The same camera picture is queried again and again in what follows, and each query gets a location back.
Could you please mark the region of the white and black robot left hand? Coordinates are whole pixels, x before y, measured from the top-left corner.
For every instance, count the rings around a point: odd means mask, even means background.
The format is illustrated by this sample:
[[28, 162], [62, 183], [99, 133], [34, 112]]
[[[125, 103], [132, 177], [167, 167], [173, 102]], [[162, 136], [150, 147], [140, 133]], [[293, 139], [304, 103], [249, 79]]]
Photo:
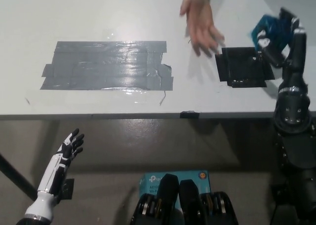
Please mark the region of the white and black robot left hand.
[[46, 167], [38, 191], [59, 196], [72, 161], [83, 151], [83, 139], [84, 134], [79, 134], [78, 128], [66, 137]]

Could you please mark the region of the person bare hand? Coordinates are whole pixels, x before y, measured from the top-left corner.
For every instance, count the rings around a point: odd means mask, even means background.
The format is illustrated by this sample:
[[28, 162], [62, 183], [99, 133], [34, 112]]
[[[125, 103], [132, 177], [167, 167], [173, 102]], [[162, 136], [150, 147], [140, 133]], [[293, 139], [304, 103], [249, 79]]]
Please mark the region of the person bare hand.
[[196, 55], [202, 51], [217, 53], [225, 38], [215, 27], [210, 0], [182, 0], [180, 16], [184, 15]]

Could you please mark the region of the black and white robot right hand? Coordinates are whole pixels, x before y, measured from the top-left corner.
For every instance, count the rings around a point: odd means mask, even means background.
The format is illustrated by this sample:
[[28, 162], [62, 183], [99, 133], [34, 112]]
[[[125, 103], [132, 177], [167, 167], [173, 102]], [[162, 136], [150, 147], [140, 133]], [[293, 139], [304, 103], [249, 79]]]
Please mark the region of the black and white robot right hand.
[[282, 68], [285, 83], [304, 82], [307, 32], [297, 15], [282, 7], [278, 17], [263, 15], [251, 33], [255, 49], [269, 64]]

